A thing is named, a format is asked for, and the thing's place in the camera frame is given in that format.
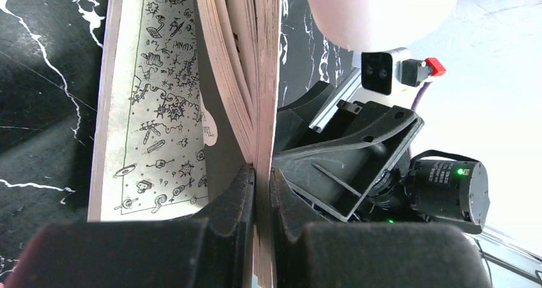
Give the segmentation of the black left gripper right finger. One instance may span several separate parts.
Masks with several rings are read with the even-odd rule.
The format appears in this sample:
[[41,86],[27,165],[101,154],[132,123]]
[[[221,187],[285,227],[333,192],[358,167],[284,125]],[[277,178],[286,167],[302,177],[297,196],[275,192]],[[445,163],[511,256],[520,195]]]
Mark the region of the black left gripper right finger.
[[455,227],[330,222],[282,172],[270,176],[279,287],[489,287],[478,251]]

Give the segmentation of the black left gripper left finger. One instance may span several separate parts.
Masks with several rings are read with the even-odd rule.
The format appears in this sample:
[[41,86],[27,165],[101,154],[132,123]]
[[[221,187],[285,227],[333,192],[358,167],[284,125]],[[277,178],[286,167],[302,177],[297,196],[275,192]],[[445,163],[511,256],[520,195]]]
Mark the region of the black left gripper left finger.
[[255,173],[188,218],[48,225],[6,287],[250,287]]

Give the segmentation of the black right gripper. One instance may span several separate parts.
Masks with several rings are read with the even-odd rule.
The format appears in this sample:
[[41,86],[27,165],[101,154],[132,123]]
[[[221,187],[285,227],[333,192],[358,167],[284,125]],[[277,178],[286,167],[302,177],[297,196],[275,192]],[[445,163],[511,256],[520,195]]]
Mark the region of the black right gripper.
[[408,147],[423,119],[399,106],[339,102],[322,131],[308,130],[333,90],[318,81],[277,109],[273,167],[294,191],[337,221],[349,221],[356,210],[360,221],[425,221],[411,208],[405,184]]

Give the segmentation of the blue 91-storey treehouse book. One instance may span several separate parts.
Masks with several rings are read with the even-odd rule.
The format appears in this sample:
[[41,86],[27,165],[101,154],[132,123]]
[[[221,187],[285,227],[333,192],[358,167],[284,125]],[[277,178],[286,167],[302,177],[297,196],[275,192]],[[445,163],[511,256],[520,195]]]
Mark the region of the blue 91-storey treehouse book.
[[109,0],[88,220],[157,221],[254,161],[259,15],[282,0]]

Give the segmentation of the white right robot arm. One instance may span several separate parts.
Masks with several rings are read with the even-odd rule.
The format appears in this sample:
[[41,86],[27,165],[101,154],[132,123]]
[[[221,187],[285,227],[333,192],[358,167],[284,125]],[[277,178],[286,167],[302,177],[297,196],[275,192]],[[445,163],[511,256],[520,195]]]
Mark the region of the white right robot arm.
[[423,127],[410,109],[333,100],[317,82],[277,110],[272,165],[334,222],[444,222],[482,232],[490,199],[479,161],[436,150],[409,155]]

